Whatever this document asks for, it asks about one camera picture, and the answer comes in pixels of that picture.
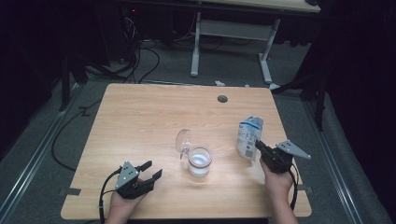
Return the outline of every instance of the hand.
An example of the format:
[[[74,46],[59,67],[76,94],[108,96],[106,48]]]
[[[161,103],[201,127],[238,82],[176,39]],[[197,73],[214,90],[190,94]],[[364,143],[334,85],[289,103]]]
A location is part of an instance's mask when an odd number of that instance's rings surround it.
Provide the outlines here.
[[[260,165],[265,173],[265,187],[272,206],[272,217],[275,224],[298,223],[289,205],[289,191],[293,183],[289,173],[275,174],[260,159]]]
[[[265,187],[268,190],[269,197],[287,201],[290,188],[293,184],[290,174],[276,174],[271,172],[262,159],[260,159],[260,165],[265,173]]]
[[[123,199],[116,191],[111,195],[110,210],[106,224],[124,224],[134,212],[137,205],[146,197],[143,194],[135,199]]]

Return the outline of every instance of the table leg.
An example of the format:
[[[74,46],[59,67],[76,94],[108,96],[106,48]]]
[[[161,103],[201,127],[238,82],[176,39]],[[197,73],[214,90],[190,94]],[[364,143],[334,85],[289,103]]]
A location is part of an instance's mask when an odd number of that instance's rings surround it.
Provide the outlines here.
[[[191,63],[191,76],[198,77],[198,67],[199,67],[199,39],[201,35],[201,12],[197,12],[197,22],[195,25],[195,47],[194,53],[192,54]]]
[[[274,42],[279,23],[280,23],[280,19],[276,19],[274,21],[274,24],[273,24],[271,32],[269,34],[268,40],[266,41],[265,48],[262,51],[262,53],[259,54],[260,64],[262,66],[262,75],[264,76],[264,81],[267,84],[272,83],[270,70],[268,69],[268,64],[267,64],[267,58],[268,58],[268,53],[270,52],[271,46]]]

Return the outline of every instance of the wooden table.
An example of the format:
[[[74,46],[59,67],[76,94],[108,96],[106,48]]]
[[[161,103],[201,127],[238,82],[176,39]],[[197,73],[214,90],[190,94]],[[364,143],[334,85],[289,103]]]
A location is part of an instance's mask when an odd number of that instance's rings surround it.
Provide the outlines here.
[[[220,103],[219,95],[228,102]],[[66,196],[62,217],[99,218],[101,187],[124,161],[134,166],[152,161],[142,179],[163,169],[132,218],[271,216],[259,162],[243,159],[236,150],[239,122],[249,116],[264,119],[262,141],[268,146],[287,139],[268,89],[110,84],[71,184],[81,192]],[[192,176],[188,161],[179,158],[175,142],[182,129],[191,130],[193,145],[212,151],[207,176]],[[113,177],[106,189],[114,189],[116,181]],[[104,198],[105,214],[110,194]],[[304,191],[299,191],[294,211],[297,217],[311,214]]]

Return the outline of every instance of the clear glass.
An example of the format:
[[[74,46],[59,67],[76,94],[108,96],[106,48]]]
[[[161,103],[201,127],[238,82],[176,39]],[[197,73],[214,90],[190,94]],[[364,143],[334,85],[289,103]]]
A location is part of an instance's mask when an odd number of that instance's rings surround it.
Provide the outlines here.
[[[188,129],[182,129],[176,139],[176,151],[180,153],[180,159],[183,155],[187,155],[190,150],[191,143],[191,131]]]
[[[206,147],[194,147],[189,153],[190,174],[202,177],[209,173],[209,166],[212,162],[212,154]]]

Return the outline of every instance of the cable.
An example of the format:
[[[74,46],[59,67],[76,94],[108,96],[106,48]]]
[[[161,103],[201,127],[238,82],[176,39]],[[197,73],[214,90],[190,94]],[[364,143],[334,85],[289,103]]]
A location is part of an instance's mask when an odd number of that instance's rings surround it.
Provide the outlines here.
[[[131,77],[134,78],[134,71],[136,70],[137,66],[140,64],[140,50],[141,50],[140,46],[141,45],[139,45],[139,48],[137,49],[137,62],[134,65],[134,68],[132,69],[131,73],[125,78],[125,80],[122,83],[125,83],[126,81],[128,81],[128,79],[129,79],[129,83],[131,83]]]
[[[102,186],[102,190],[100,191],[100,196],[99,196],[99,217],[100,217],[100,221],[102,224],[105,223],[105,210],[103,208],[103,195],[105,195],[106,193],[108,193],[109,191],[105,192],[105,188],[107,185],[107,182],[111,179],[111,177],[113,177],[114,175],[118,175],[121,173],[122,167],[120,166],[120,168],[118,170],[116,170],[115,172],[113,172],[110,176],[107,177],[107,179],[105,180],[105,183]]]
[[[155,52],[155,51],[152,50],[152,49],[147,49],[147,50],[153,52],[153,53],[157,56],[158,61],[157,61],[157,63],[155,64],[155,66],[154,66],[151,70],[149,70],[149,72],[147,72],[145,75],[143,75],[143,76],[139,79],[138,84],[140,84],[146,76],[148,76],[152,71],[154,71],[154,69],[156,69],[156,68],[158,67],[158,64],[160,63],[160,55],[158,55],[158,53]]]
[[[245,87],[249,87],[250,86],[244,79],[239,78],[239,77],[234,77],[234,78],[239,80],[239,81],[241,81],[241,82],[243,82],[245,84]]]
[[[294,164],[292,164],[292,166],[294,167],[294,169],[296,170],[296,174],[297,174],[297,180],[294,177],[294,174],[291,170],[289,170],[289,174],[291,175],[291,179],[293,180],[293,185],[294,185],[294,192],[293,192],[293,198],[291,199],[291,203],[290,203],[290,208],[291,210],[294,210],[295,204],[297,202],[297,187],[298,187],[298,181],[299,181],[299,174],[297,171],[297,168],[295,167]]]
[[[194,13],[194,18],[192,19],[192,23],[191,23],[191,26],[190,26],[190,30],[189,30],[184,36],[182,36],[181,38],[179,38],[179,39],[174,39],[174,40],[173,40],[174,43],[177,43],[177,41],[179,41],[179,40],[190,39],[191,37],[195,36],[195,35],[190,35],[190,36],[188,36],[188,35],[191,33],[192,27],[193,27],[194,24],[195,24],[196,16],[197,16],[197,13],[195,12],[195,13]]]
[[[98,100],[98,101],[96,101],[95,103],[93,103],[92,105],[90,105],[90,106],[84,108],[81,112],[77,113],[75,116],[73,116],[73,118],[71,118],[70,120],[68,120],[68,121],[64,124],[64,126],[62,126],[62,128],[59,130],[59,132],[56,133],[56,135],[55,135],[55,137],[54,137],[54,139],[53,139],[53,141],[52,141],[52,145],[51,145],[51,154],[52,154],[52,158],[53,158],[58,164],[60,164],[63,168],[65,168],[65,169],[67,169],[67,170],[70,170],[70,171],[73,171],[73,172],[76,171],[75,168],[72,168],[72,167],[70,167],[70,166],[68,166],[68,165],[63,164],[63,163],[60,162],[60,161],[58,160],[58,158],[56,157],[56,154],[55,154],[55,143],[56,143],[56,141],[57,141],[59,135],[61,134],[61,132],[64,130],[64,128],[65,128],[71,121],[73,121],[76,117],[78,117],[79,115],[85,113],[88,109],[90,109],[90,108],[93,107],[94,105],[97,105],[97,104],[98,104],[99,102],[101,102],[101,101],[102,101],[102,99],[101,99],[101,100]]]
[[[115,190],[114,190],[114,189],[108,190],[108,191],[106,191],[105,193],[103,193],[103,195],[105,195],[105,194],[107,194],[107,193],[109,193],[109,192],[113,192],[113,191],[115,191]]]
[[[136,31],[136,26],[134,25],[134,22],[131,19],[129,19],[128,17],[124,17],[123,18],[123,22],[128,23],[128,24],[126,24],[127,28],[123,29],[124,30],[123,34],[125,35],[125,39],[126,39],[126,48],[127,48],[127,53],[126,53],[127,56],[126,57],[129,57],[131,49],[134,46],[135,35],[138,34],[138,32]],[[127,65],[125,65],[121,69],[118,69],[118,70],[116,70],[116,71],[114,71],[112,73],[118,75],[120,73],[126,72],[129,69],[131,69],[132,67],[134,67],[134,63],[135,63],[135,59],[134,59],[134,55],[133,55],[133,56],[131,56],[131,59],[130,59],[130,61],[129,61],[129,63]],[[117,77],[117,76],[110,76],[110,74],[108,72],[103,70],[103,69],[106,69],[106,70],[109,70],[109,69],[108,68],[104,68],[103,66],[102,67],[97,67],[96,69],[98,71],[94,71],[94,70],[91,70],[88,67],[85,67],[85,71],[87,73],[92,74],[92,75],[96,75],[96,76],[107,75],[107,76],[113,77],[115,79],[120,79],[121,78],[121,77]]]

